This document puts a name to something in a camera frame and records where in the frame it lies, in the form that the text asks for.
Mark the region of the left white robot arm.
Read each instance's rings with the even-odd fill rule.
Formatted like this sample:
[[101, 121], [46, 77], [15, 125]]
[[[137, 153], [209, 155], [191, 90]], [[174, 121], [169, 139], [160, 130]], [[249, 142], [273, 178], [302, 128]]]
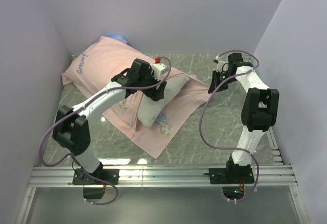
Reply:
[[50, 130], [52, 137], [70, 152], [91, 184], [106, 180], [106, 176], [103, 164], [90, 148], [90, 121], [137, 91], [155, 102], [163, 99], [170, 72], [171, 63], [164, 64], [159, 57], [154, 64], [137, 58], [130, 68], [113, 76], [104, 88], [84, 102], [71, 108], [62, 106], [58, 110]]

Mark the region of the pink cartoon pillowcase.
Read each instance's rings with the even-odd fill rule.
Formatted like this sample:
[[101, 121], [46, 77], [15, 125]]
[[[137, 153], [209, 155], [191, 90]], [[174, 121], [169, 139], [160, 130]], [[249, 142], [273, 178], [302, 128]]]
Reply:
[[[61, 75], [62, 83], [63, 85], [73, 83], [86, 98], [89, 98], [107, 85], [113, 76], [130, 68], [133, 60], [137, 58], [150, 64], [154, 63], [153, 58], [131, 46], [102, 36], [72, 61]], [[151, 127], [145, 127], [137, 118], [143, 97], [140, 91], [103, 113], [115, 128], [155, 159], [168, 146], [189, 116], [209, 98], [208, 85], [194, 75], [172, 68], [168, 79], [176, 76], [188, 76], [190, 80], [163, 108]]]

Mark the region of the white pillow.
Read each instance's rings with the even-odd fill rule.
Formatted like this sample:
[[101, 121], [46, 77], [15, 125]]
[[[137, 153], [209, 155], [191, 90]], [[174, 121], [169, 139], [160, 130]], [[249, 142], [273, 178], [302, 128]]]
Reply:
[[169, 78], [163, 93], [164, 97], [159, 101], [153, 101], [143, 95], [138, 108], [137, 118], [145, 127], [151, 127], [163, 108], [177, 96], [189, 80], [190, 78], [188, 76]]

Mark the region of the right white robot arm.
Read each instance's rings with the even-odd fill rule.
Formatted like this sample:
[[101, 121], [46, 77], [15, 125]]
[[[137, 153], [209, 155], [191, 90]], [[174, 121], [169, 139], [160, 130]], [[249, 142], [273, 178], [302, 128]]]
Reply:
[[253, 64], [243, 60], [241, 53], [231, 53], [226, 61], [221, 56], [212, 73], [208, 93], [224, 91], [228, 85], [238, 81], [246, 92], [241, 112], [243, 130], [237, 145], [226, 162], [225, 170], [218, 177], [224, 177], [229, 184], [245, 181], [254, 183], [251, 169], [252, 157], [261, 137], [274, 126], [277, 119], [279, 91], [267, 86], [257, 75]]

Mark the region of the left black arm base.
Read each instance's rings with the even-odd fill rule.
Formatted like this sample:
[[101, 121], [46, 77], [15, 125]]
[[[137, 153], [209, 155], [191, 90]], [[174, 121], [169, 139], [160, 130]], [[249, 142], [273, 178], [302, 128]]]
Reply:
[[[72, 185], [83, 186], [83, 198], [85, 202], [91, 205], [104, 206], [113, 203], [119, 195], [117, 184], [119, 182], [119, 169], [105, 169], [100, 163], [99, 167], [93, 172], [87, 172], [83, 167], [75, 168], [72, 162], [74, 171]], [[114, 190], [114, 197], [105, 202], [100, 202], [104, 197], [107, 186]]]

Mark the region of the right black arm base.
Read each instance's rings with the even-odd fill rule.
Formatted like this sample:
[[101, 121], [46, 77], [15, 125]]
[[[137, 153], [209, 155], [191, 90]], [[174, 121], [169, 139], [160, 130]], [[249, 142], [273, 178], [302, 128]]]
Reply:
[[225, 166], [224, 168], [209, 168], [203, 175], [209, 177], [211, 185], [221, 185], [223, 196], [227, 201], [235, 204], [244, 200], [245, 185], [253, 184], [253, 190], [258, 183], [258, 177], [254, 177], [252, 167], [247, 166]]

